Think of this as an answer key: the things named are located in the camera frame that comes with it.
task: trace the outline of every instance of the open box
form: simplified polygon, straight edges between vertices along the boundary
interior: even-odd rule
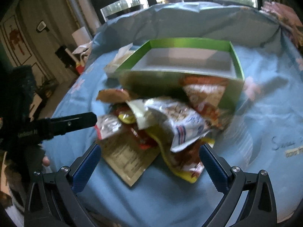
[[[229,41],[208,38],[149,40],[116,70],[123,88],[146,96],[187,100],[179,80],[187,75],[218,76],[228,85],[218,107],[234,111],[244,74]]]

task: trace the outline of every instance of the green box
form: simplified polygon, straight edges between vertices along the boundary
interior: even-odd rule
[[[219,108],[234,111],[244,74],[229,41],[208,38],[149,40],[116,70],[123,88],[145,97],[168,95],[187,101],[179,80],[188,75],[229,79]]]

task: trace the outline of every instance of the blue gripper pad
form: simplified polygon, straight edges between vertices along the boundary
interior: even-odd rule
[[[74,194],[82,192],[90,179],[94,169],[101,158],[101,147],[95,145],[87,157],[83,160],[78,170],[74,173],[72,179],[72,191]]]
[[[226,194],[229,191],[228,176],[205,145],[199,150],[200,160],[209,174],[218,192]]]

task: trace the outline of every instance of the white paper roll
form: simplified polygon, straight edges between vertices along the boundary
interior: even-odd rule
[[[77,46],[84,45],[91,41],[91,38],[85,27],[81,27],[72,34]]]

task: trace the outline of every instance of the blue sheet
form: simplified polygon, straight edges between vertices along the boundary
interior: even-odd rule
[[[108,105],[95,98],[99,90],[118,83],[106,78],[103,67],[124,45],[139,46],[165,37],[208,37],[233,43],[246,83],[234,119],[216,139],[214,149],[243,171],[268,171],[278,220],[289,216],[303,197],[303,154],[285,155],[286,150],[303,145],[303,59],[278,22],[255,9],[215,3],[155,5],[107,22],[94,38],[87,70],[54,117],[89,111],[106,114]],[[44,142],[51,168],[57,171],[71,165],[96,137],[89,128]],[[190,184],[174,176],[161,156],[132,188],[101,159],[78,196],[89,210],[132,227],[201,227],[222,198],[206,171]],[[240,210],[238,206],[227,226],[236,221]]]

